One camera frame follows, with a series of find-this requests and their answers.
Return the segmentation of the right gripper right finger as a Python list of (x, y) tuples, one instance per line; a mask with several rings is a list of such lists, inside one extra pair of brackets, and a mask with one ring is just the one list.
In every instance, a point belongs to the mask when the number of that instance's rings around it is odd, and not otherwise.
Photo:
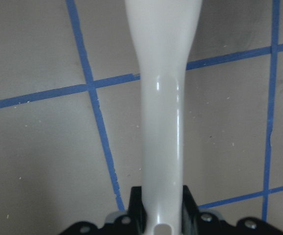
[(283, 231), (256, 217), (244, 217), (235, 225), (209, 209), (199, 209), (188, 186), (183, 186), (181, 232), (183, 235), (283, 235)]

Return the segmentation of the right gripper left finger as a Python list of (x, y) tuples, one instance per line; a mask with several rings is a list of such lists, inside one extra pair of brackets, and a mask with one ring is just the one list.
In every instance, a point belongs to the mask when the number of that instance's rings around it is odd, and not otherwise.
[(142, 188), (132, 187), (126, 211), (110, 213), (103, 227), (80, 221), (72, 224), (61, 235), (143, 235), (146, 230), (146, 212), (142, 203)]

